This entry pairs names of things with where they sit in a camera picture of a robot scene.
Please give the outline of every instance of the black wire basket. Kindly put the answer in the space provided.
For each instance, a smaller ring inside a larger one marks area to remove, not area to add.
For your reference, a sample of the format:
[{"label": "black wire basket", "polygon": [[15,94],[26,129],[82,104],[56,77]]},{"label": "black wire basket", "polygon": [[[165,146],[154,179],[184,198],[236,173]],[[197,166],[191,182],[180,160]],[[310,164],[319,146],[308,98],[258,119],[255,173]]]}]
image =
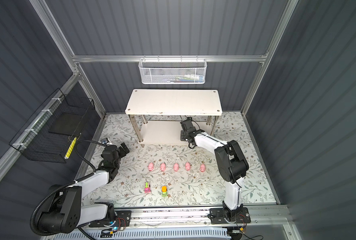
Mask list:
[{"label": "black wire basket", "polygon": [[9,145],[28,160],[65,163],[94,110],[92,99],[62,94]]}]

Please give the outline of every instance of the white mesh basket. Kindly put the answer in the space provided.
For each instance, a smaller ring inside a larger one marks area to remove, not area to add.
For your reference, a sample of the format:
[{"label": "white mesh basket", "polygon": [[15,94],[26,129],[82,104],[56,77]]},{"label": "white mesh basket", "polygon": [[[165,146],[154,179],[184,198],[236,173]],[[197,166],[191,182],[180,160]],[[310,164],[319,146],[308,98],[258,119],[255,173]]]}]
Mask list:
[{"label": "white mesh basket", "polygon": [[207,62],[139,61],[144,84],[204,84]]}]

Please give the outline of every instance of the pink toy pig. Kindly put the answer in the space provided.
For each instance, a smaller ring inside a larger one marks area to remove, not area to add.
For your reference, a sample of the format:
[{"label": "pink toy pig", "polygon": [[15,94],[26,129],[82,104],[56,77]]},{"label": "pink toy pig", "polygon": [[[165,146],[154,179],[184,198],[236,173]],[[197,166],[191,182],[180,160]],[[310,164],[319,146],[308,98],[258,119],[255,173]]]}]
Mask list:
[{"label": "pink toy pig", "polygon": [[206,170],[206,167],[205,167],[204,164],[202,164],[201,167],[200,167],[200,171],[201,171],[201,172],[204,172],[205,170]]},{"label": "pink toy pig", "polygon": [[151,163],[149,164],[149,171],[152,171],[152,170],[154,170],[154,164],[151,162]]},{"label": "pink toy pig", "polygon": [[190,170],[191,166],[190,166],[190,163],[189,163],[189,162],[187,162],[187,163],[185,164],[185,168],[186,168],[187,171]]},{"label": "pink toy pig", "polygon": [[178,169],[179,169],[179,165],[178,165],[178,163],[176,163],[176,164],[174,164],[174,171],[178,171]]},{"label": "pink toy pig", "polygon": [[164,172],[166,170],[166,164],[162,163],[161,164],[161,171]]}]

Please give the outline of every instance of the wire mesh basket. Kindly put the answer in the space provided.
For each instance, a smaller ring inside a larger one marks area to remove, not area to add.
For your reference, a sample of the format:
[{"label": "wire mesh basket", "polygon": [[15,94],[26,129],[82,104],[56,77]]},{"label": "wire mesh basket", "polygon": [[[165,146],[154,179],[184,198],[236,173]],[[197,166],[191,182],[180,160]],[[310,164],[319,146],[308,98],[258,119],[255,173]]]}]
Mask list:
[{"label": "wire mesh basket", "polygon": [[95,109],[89,98],[61,95],[29,129],[10,146],[33,161],[65,163]]},{"label": "wire mesh basket", "polygon": [[204,84],[207,62],[148,62],[139,60],[144,84]]}]

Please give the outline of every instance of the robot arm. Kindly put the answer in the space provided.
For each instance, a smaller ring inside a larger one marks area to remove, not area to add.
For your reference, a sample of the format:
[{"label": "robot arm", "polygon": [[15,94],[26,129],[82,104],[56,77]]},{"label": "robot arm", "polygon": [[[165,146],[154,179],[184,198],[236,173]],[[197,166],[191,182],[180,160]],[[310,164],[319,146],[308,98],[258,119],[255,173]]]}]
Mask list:
[{"label": "robot arm", "polygon": [[[114,206],[110,203],[95,203],[81,207],[81,199],[93,190],[111,182],[118,174],[120,159],[129,153],[124,143],[121,147],[113,145],[107,138],[102,139],[103,160],[98,170],[89,176],[75,180],[74,184],[67,185],[56,191],[44,202],[38,205],[38,211],[31,216],[34,226],[31,229],[39,235],[56,233],[70,233],[78,226],[99,220],[102,225],[113,225],[116,219]],[[50,192],[59,189],[54,185]]]},{"label": "robot arm", "polygon": [[219,173],[226,181],[226,194],[223,201],[224,216],[229,222],[233,221],[232,219],[241,210],[242,202],[239,201],[239,189],[246,176],[246,171],[249,169],[249,164],[238,142],[234,140],[222,141],[201,129],[196,130],[190,117],[182,121],[181,126],[183,129],[181,141],[188,141],[190,148],[203,147],[215,155]]}]

